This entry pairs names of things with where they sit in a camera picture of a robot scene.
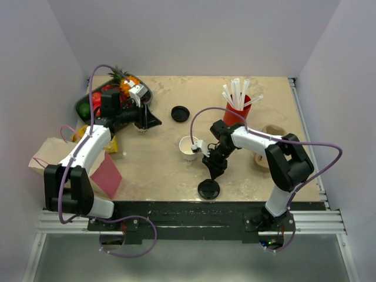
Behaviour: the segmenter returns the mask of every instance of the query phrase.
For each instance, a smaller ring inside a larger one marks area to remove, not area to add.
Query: red container
[[[250,96],[246,95],[246,98],[244,99],[244,104],[249,102],[249,101],[251,101],[251,98],[250,98]],[[234,113],[237,113],[238,115],[247,119],[247,116],[248,116],[249,110],[251,109],[251,106],[252,106],[252,104],[250,104],[249,106],[246,106],[244,108],[244,110],[235,110],[233,107],[231,107],[231,105],[229,103],[227,103],[226,109],[230,110]],[[224,113],[223,121],[228,126],[234,125],[235,123],[243,123],[244,124],[244,121],[240,117],[237,117],[236,115],[233,115],[232,113],[230,113],[228,111],[226,111]]]

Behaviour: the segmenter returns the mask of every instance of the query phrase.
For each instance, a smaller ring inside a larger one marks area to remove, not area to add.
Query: white wall
[[[19,282],[44,206],[28,162],[76,119],[85,80],[45,0],[1,1],[0,38],[0,280]]]
[[[86,73],[106,62],[139,75],[289,77],[299,74],[340,2],[48,1]]]
[[[331,207],[342,211],[361,281],[376,277],[375,11],[375,1],[342,0],[297,82],[312,140],[344,149],[323,181]],[[315,154],[321,167],[333,157]]]

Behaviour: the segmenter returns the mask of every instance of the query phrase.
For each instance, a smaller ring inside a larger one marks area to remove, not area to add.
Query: black lid
[[[199,184],[199,194],[205,200],[214,200],[219,195],[219,184],[212,179],[206,179]]]
[[[185,122],[189,118],[189,110],[183,106],[173,107],[171,110],[171,117],[176,122]]]

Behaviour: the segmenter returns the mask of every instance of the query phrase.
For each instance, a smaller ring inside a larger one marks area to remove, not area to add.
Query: black tray
[[[125,75],[127,75],[127,76],[132,76],[132,77],[138,79],[138,81],[139,81],[143,86],[146,87],[147,92],[146,92],[145,96],[146,96],[147,98],[149,98],[149,100],[148,100],[147,102],[145,102],[145,104],[146,104],[146,105],[149,105],[149,104],[151,103],[152,99],[153,99],[153,92],[150,90],[150,88],[147,87],[147,85],[146,85],[145,83],[143,83],[143,81],[142,81],[141,79],[139,79],[137,76],[132,75],[132,74],[129,73],[129,72],[126,72]],[[114,82],[115,82],[114,79],[111,79],[111,80],[105,82],[104,84],[100,85],[100,86],[97,87],[96,89],[93,89],[92,92],[93,92],[93,93],[94,93],[94,92],[102,92],[102,88],[103,88],[103,87],[105,87],[106,85],[110,85],[110,84],[112,84],[112,83],[114,83]],[[89,125],[89,124],[90,124],[90,117],[89,117],[88,119],[85,119],[83,116],[80,115],[80,113],[79,113],[79,111],[78,111],[79,108],[80,108],[80,106],[81,106],[83,103],[89,103],[89,94],[86,94],[84,97],[82,97],[81,99],[79,99],[79,100],[76,102],[76,104],[75,104],[75,110],[76,110],[76,113],[77,113],[78,117],[80,118],[80,120],[82,120],[83,123]]]

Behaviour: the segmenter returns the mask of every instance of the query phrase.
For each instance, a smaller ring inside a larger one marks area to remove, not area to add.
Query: gray floor
[[[147,248],[125,246],[127,253]],[[298,235],[275,256],[237,241],[158,241],[141,258],[99,252],[98,235],[47,236],[35,277],[60,281],[348,281],[335,236]]]

